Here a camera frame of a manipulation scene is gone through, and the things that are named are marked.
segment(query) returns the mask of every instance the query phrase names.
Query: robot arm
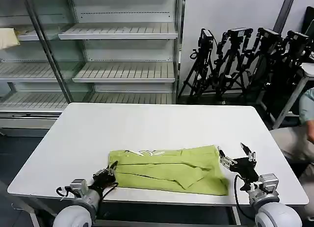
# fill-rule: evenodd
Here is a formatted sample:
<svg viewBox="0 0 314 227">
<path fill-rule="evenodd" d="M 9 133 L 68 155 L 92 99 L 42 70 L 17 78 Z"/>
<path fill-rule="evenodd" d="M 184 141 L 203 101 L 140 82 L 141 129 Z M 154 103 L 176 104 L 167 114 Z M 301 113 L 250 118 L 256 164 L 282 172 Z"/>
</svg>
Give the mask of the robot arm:
<svg viewBox="0 0 314 227">
<path fill-rule="evenodd" d="M 301 227 L 302 221 L 295 210 L 279 202 L 278 179 L 274 174 L 258 176 L 256 153 L 244 144 L 240 144 L 247 157 L 231 159 L 219 149 L 220 163 L 232 172 L 239 173 L 235 177 L 235 200 L 241 210 L 236 195 L 236 179 L 240 177 L 244 185 L 240 188 L 249 195 L 250 205 L 256 212 L 255 223 L 258 227 Z"/>
<path fill-rule="evenodd" d="M 64 187 L 66 194 L 61 194 L 61 187 L 56 192 L 63 198 L 72 193 L 75 197 L 73 205 L 59 212 L 53 227 L 91 227 L 96 220 L 99 206 L 104 197 L 113 190 L 118 183 L 114 176 L 117 162 L 110 168 L 102 169 L 93 175 L 93 184 L 87 186 L 86 180 L 75 179 L 70 186 Z M 105 188 L 112 188 L 103 195 Z"/>
</svg>

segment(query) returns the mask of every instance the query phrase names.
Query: light blue sleeve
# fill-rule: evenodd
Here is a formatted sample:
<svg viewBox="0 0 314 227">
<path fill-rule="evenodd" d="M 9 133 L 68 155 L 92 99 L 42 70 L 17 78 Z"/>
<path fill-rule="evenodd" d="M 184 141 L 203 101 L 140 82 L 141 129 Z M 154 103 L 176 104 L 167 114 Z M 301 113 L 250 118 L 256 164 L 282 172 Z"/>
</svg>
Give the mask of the light blue sleeve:
<svg viewBox="0 0 314 227">
<path fill-rule="evenodd" d="M 314 120 L 314 88 L 306 91 L 300 99 L 300 121 L 304 124 L 306 121 Z"/>
</svg>

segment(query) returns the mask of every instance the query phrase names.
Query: person's arm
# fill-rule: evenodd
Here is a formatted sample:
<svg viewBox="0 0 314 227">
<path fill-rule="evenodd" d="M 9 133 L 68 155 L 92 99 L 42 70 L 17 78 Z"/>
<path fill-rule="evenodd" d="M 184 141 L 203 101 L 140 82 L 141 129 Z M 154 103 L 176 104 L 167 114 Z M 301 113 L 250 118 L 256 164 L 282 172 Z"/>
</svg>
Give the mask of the person's arm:
<svg viewBox="0 0 314 227">
<path fill-rule="evenodd" d="M 314 144 L 314 88 L 300 99 L 300 120 L 307 127 L 308 141 Z"/>
<path fill-rule="evenodd" d="M 314 120 L 306 121 L 308 130 L 308 141 L 314 144 Z"/>
</svg>

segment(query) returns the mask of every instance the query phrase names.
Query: green shirt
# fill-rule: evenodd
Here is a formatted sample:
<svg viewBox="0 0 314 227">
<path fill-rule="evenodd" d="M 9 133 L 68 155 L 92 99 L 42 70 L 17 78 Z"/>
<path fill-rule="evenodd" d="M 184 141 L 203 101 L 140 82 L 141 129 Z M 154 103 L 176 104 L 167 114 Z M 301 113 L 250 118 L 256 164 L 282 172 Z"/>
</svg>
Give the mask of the green shirt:
<svg viewBox="0 0 314 227">
<path fill-rule="evenodd" d="M 228 195 L 228 181 L 219 167 L 215 146 L 177 151 L 112 151 L 109 164 L 118 161 L 119 187 L 183 193 Z"/>
</svg>

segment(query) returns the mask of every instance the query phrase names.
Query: white shelf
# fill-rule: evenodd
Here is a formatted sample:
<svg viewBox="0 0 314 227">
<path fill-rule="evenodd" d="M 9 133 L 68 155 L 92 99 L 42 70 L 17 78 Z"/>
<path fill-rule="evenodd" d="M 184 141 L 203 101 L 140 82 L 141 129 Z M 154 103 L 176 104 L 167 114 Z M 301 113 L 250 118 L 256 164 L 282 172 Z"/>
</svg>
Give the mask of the white shelf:
<svg viewBox="0 0 314 227">
<path fill-rule="evenodd" d="M 62 76 L 72 77 L 77 62 L 60 62 Z M 4 62 L 0 63 L 2 82 L 57 82 L 47 62 Z"/>
<path fill-rule="evenodd" d="M 95 93 L 90 103 L 172 104 L 171 93 Z"/>
<path fill-rule="evenodd" d="M 59 34 L 73 39 L 176 39 L 173 23 L 80 23 Z"/>
<path fill-rule="evenodd" d="M 62 92 L 15 92 L 0 101 L 0 111 L 62 112 L 67 105 Z"/>
<path fill-rule="evenodd" d="M 173 62 L 88 62 L 74 82 L 174 82 Z"/>
<path fill-rule="evenodd" d="M 32 25 L 16 26 L 19 41 L 39 41 L 37 33 Z M 48 40 L 58 39 L 58 34 L 63 31 L 64 25 L 44 25 L 43 26 Z"/>
</svg>

